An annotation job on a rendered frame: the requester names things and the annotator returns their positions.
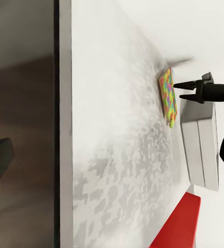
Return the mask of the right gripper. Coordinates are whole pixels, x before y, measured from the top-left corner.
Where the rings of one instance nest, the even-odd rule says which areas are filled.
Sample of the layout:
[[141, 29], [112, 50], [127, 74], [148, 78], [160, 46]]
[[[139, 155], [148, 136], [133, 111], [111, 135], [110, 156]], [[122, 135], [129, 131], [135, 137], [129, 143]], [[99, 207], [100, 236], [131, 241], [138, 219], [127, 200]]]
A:
[[174, 88], [194, 90], [196, 94], [180, 95], [180, 98], [204, 104], [204, 101], [222, 102], [224, 84], [205, 84], [203, 80], [178, 83]]

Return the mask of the jigsaw puzzle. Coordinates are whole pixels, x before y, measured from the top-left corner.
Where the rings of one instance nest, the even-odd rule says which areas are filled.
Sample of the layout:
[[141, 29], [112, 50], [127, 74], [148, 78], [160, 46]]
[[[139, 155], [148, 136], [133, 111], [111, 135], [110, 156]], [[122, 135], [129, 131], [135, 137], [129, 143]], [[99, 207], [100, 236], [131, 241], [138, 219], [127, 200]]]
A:
[[161, 76], [159, 82], [161, 87], [161, 94], [164, 104], [166, 120], [169, 120], [169, 127], [173, 128], [173, 124], [177, 116], [177, 106], [175, 99], [175, 91], [173, 88], [173, 78], [170, 67]]

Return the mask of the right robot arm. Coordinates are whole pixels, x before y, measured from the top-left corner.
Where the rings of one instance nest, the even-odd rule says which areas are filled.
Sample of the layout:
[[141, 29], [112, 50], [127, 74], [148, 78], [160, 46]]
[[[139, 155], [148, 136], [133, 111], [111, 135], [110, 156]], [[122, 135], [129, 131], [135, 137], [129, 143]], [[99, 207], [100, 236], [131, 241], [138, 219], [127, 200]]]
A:
[[174, 88], [194, 90], [196, 94], [180, 95], [180, 98], [204, 104], [204, 101], [224, 102], [224, 84], [214, 84], [211, 72], [201, 76], [202, 80], [178, 83]]

